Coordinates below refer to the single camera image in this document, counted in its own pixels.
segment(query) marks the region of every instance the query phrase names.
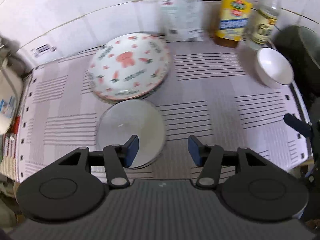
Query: striped tablecloth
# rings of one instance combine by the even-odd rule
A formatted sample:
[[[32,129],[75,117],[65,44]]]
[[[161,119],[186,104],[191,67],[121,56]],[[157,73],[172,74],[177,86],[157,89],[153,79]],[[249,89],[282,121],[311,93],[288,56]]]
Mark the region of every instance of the striped tablecloth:
[[[203,42],[170,42],[172,69],[164,84],[145,98],[162,114],[167,140],[159,158],[135,178],[196,179],[201,172],[187,150],[187,137],[225,150],[250,147],[288,170],[308,158],[305,138],[286,126],[287,112],[299,117],[289,87],[274,90],[256,76],[254,54]],[[112,106],[100,101],[89,83],[88,66],[96,49],[42,65],[26,92],[16,160],[17,179],[30,175],[79,146],[96,149],[99,118]],[[92,174],[106,181],[104,168]],[[235,174],[223,167],[220,181]]]

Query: white bowl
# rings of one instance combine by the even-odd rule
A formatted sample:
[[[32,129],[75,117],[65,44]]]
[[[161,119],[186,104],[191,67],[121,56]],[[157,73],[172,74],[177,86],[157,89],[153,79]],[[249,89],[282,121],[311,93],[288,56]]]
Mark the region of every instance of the white bowl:
[[[132,135],[139,137],[139,151],[130,168],[151,164],[161,152],[166,133],[161,114],[146,101],[132,99],[109,108],[100,119],[97,145],[100,150],[123,145]]]
[[[165,78],[170,58],[167,45],[156,36],[131,33],[113,39],[90,63],[94,92],[110,100],[144,95]]]
[[[274,49],[259,49],[255,67],[261,81],[268,87],[280,89],[293,81],[293,70],[290,63]]]

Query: yellow label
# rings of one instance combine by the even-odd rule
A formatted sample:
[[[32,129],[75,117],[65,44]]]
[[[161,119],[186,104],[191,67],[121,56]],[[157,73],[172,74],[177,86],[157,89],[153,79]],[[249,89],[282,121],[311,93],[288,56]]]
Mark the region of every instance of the yellow label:
[[[223,0],[216,35],[220,38],[239,41],[247,25],[251,7],[252,3],[245,0]]]
[[[258,44],[265,44],[276,22],[277,18],[258,10],[253,24],[251,40]]]

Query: plastic bottle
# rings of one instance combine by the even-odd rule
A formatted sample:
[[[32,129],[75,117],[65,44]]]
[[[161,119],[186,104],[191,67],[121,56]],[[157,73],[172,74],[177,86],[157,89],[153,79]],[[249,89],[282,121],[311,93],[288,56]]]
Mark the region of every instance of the plastic bottle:
[[[266,44],[274,25],[280,14],[281,0],[261,0],[258,11],[252,21],[251,33],[247,38],[247,43],[253,50],[260,49]]]
[[[240,41],[252,7],[252,0],[222,0],[219,20],[211,35],[218,45],[235,48]]]

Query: oil bottle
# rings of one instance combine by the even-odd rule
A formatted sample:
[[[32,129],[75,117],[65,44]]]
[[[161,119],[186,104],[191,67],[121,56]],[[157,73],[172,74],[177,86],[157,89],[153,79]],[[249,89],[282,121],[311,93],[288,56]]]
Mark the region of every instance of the oil bottle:
[[[281,0],[261,0],[251,32],[247,35],[247,44],[253,50],[258,50],[267,43],[281,11],[280,2]]]
[[[253,0],[222,0],[219,19],[212,23],[211,36],[218,45],[235,48],[248,23]]]

